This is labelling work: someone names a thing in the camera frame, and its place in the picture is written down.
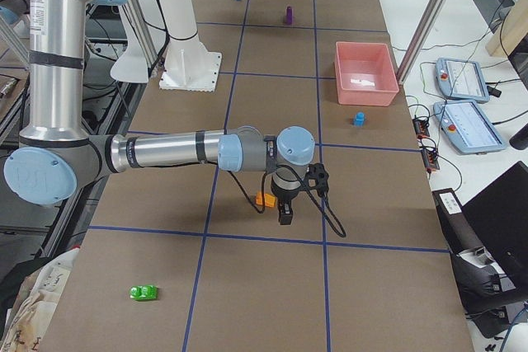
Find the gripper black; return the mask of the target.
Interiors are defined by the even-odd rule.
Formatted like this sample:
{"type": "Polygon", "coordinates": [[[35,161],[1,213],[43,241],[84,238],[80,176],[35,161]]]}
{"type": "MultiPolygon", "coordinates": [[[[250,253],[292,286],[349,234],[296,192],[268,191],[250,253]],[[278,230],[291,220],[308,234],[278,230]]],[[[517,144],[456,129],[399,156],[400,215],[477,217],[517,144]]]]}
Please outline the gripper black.
{"type": "Polygon", "coordinates": [[[298,189],[286,189],[272,181],[271,192],[278,200],[277,209],[279,212],[279,224],[291,224],[293,220],[293,211],[290,204],[298,195],[298,189]]]}

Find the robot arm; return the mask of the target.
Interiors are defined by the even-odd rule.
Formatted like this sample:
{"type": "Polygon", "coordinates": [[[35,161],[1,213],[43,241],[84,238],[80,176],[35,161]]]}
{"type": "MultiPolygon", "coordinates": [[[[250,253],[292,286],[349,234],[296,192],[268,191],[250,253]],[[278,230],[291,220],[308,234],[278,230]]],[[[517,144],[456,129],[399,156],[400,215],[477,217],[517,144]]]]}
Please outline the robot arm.
{"type": "Polygon", "coordinates": [[[229,173],[261,172],[277,198],[280,223],[289,224],[293,199],[324,176],[313,161],[314,137],[304,128],[276,136],[243,126],[132,138],[83,129],[86,9],[100,1],[30,0],[30,117],[3,167],[9,188],[33,204],[54,204],[112,173],[213,164],[229,173]]]}

